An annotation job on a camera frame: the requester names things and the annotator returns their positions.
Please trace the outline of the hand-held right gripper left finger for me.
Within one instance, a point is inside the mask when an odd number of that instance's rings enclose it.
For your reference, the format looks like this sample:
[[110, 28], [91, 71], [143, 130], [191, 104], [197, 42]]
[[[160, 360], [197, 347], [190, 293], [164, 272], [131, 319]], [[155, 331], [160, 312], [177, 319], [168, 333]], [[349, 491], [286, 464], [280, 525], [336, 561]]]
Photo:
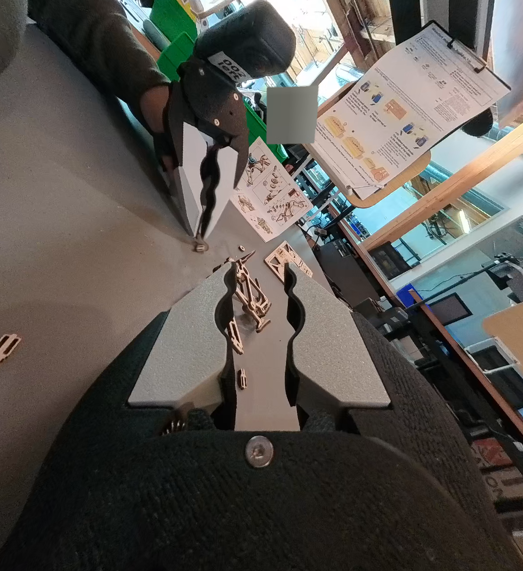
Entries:
[[168, 311], [128, 398], [136, 408], [217, 408], [230, 361], [234, 263], [224, 263]]

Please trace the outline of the black tripod stand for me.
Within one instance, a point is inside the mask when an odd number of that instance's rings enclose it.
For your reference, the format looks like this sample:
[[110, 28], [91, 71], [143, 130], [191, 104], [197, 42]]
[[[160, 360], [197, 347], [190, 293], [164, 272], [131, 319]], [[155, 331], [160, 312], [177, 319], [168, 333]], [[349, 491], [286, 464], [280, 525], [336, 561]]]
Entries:
[[447, 286], [446, 288], [443, 288], [443, 289], [436, 291], [434, 294], [432, 294], [426, 298], [420, 299], [419, 302], [416, 302], [416, 303], [408, 306], [408, 308], [406, 308], [406, 310], [409, 312], [414, 312], [417, 309], [419, 309], [421, 306], [429, 304], [438, 296], [446, 294], [446, 293], [450, 292], [452, 289], [455, 289], [461, 285], [464, 285], [465, 283], [468, 283], [470, 280], [474, 279], [475, 277], [477, 277], [479, 275], [491, 274], [492, 270], [495, 270], [495, 269], [499, 268], [500, 266], [509, 266], [511, 268], [514, 268], [516, 271], [518, 271], [523, 276], [523, 258], [518, 258], [518, 257], [512, 255], [511, 253], [503, 252], [501, 254], [495, 255], [494, 260], [492, 262], [482, 266], [481, 269], [476, 270], [476, 271], [471, 272], [471, 273], [468, 273], [465, 276], [463, 275], [461, 277], [461, 279], [459, 279], [458, 281], [452, 283], [451, 285]]

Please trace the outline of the person's left hand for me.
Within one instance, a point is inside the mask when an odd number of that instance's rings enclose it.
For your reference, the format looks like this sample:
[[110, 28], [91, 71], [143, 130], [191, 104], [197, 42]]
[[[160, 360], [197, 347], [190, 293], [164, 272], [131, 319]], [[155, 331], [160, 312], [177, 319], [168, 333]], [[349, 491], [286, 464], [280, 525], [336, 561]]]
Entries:
[[173, 147], [170, 134], [164, 124], [165, 113], [168, 109], [170, 96], [169, 85], [159, 85], [144, 92], [140, 99], [140, 110], [147, 130], [153, 139], [156, 157], [163, 172], [171, 179], [175, 167]]

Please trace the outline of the wooden parts sheet slotted strips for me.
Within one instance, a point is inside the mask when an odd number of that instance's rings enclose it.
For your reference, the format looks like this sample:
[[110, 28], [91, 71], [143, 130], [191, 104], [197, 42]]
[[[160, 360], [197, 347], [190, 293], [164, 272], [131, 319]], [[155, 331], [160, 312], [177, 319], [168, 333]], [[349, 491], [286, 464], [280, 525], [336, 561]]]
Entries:
[[295, 265], [305, 275], [313, 277], [313, 271], [286, 240], [264, 259], [265, 266], [279, 279], [281, 284], [285, 284], [285, 266], [288, 263]]

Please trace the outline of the black flat box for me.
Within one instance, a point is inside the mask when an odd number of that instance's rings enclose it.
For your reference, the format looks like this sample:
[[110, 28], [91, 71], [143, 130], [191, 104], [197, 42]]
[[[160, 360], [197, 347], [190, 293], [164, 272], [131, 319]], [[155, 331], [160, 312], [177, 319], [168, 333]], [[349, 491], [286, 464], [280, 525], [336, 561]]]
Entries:
[[352, 309], [368, 298], [379, 301], [380, 296], [365, 272], [364, 263], [345, 239], [316, 245], [314, 253], [330, 284]]

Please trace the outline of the grey power adapter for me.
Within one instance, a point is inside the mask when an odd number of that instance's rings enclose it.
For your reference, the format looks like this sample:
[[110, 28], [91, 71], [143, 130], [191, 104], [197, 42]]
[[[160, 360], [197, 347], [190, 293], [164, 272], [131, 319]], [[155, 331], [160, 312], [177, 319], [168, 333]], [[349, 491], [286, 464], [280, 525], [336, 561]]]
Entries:
[[363, 316], [375, 329], [390, 332], [402, 328], [409, 320], [408, 313], [400, 307], [384, 309], [370, 297], [354, 306], [353, 312]]

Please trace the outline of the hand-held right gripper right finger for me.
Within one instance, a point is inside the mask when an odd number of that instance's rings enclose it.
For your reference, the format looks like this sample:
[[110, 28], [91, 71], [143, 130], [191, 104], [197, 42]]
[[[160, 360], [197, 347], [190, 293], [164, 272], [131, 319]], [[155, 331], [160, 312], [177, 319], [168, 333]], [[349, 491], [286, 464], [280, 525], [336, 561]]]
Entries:
[[391, 400], [351, 310], [287, 263], [286, 317], [294, 329], [286, 350], [285, 392], [301, 410], [383, 410]]

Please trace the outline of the brown cardboard boxes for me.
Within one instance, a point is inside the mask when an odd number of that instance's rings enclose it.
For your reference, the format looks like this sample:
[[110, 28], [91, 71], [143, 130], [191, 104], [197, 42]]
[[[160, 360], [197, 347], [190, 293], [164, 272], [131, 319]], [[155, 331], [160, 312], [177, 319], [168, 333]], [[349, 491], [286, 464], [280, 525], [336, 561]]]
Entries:
[[470, 447], [493, 502], [523, 501], [523, 441], [495, 435]]

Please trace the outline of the wooden support post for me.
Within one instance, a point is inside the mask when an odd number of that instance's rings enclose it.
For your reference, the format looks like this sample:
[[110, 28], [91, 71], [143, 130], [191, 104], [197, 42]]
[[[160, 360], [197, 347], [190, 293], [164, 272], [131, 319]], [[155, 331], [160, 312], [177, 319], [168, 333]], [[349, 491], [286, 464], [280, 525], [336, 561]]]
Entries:
[[476, 159], [451, 175], [449, 179], [364, 240], [362, 242], [363, 249], [370, 251], [401, 238], [520, 155], [522, 152], [510, 147], [504, 139], [494, 143]]

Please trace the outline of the wooden clipboard stand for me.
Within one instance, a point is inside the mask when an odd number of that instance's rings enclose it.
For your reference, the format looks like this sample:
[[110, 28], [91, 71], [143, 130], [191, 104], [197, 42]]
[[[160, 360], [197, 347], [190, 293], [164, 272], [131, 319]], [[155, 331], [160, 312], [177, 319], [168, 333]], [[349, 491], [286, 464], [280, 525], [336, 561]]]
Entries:
[[379, 188], [365, 199], [361, 199], [358, 194], [351, 190], [347, 184], [341, 180], [341, 174], [336, 166], [324, 156], [324, 154], [316, 147], [316, 144], [303, 144], [303, 147], [308, 151], [308, 154], [314, 159], [329, 176], [334, 186], [339, 189], [347, 198], [349, 203], [357, 208], [365, 209], [370, 208], [386, 196], [393, 193], [396, 189], [402, 187], [406, 182], [410, 181], [416, 175], [419, 175], [431, 161], [431, 152], [428, 150], [426, 153], [418, 157], [412, 164], [404, 169], [398, 176], [389, 181], [383, 188]]

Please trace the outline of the wooden model frame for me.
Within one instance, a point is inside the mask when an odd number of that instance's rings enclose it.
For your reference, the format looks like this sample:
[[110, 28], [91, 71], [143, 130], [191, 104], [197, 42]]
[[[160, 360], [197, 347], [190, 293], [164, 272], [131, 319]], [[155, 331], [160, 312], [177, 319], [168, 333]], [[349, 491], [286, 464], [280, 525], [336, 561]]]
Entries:
[[[245, 265], [255, 252], [256, 251], [252, 251], [237, 260], [229, 257], [226, 259], [225, 263], [236, 264], [237, 287], [235, 296], [242, 304], [243, 311], [253, 319], [256, 333], [260, 333], [271, 322], [266, 318], [266, 316], [272, 303], [261, 289], [259, 281], [256, 278], [251, 277], [251, 274]], [[244, 346], [235, 317], [228, 322], [226, 332], [233, 350], [237, 354], [243, 355]]]

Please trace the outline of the blue plastic bin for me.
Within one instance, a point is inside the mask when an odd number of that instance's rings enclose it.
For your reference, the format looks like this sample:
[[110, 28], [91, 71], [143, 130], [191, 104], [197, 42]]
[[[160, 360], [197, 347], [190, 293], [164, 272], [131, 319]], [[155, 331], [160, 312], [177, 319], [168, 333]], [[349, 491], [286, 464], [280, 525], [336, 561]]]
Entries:
[[396, 296], [404, 308], [409, 308], [423, 300], [423, 296], [415, 289], [412, 283], [407, 283], [398, 289]]

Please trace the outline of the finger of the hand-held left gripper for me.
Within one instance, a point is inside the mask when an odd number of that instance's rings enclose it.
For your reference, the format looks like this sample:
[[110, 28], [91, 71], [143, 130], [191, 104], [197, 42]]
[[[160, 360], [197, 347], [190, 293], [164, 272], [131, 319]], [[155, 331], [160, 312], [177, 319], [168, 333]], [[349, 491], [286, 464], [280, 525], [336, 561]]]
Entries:
[[173, 171], [175, 196], [187, 232], [195, 238], [206, 238], [209, 230], [203, 230], [201, 225], [206, 211], [201, 167], [213, 149], [214, 139], [188, 122], [181, 125], [181, 151], [178, 152], [178, 166]]
[[208, 239], [233, 193], [237, 162], [238, 152], [232, 147], [215, 145], [207, 151], [200, 170], [203, 182], [200, 240]]

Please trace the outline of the dark monitor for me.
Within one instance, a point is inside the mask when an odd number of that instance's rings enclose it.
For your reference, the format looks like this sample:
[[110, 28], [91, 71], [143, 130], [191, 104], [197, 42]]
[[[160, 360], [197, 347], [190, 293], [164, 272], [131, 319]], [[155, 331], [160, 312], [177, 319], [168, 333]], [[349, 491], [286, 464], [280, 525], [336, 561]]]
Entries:
[[444, 327], [472, 316], [472, 311], [456, 292], [431, 301], [426, 307]]

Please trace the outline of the assembly instruction booklet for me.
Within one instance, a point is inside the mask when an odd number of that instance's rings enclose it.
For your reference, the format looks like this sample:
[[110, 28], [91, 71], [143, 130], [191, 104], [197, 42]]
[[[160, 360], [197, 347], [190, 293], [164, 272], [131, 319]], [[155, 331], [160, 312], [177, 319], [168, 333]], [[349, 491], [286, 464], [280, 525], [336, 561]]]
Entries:
[[280, 236], [313, 208], [260, 137], [249, 148], [246, 168], [230, 201], [265, 243]]

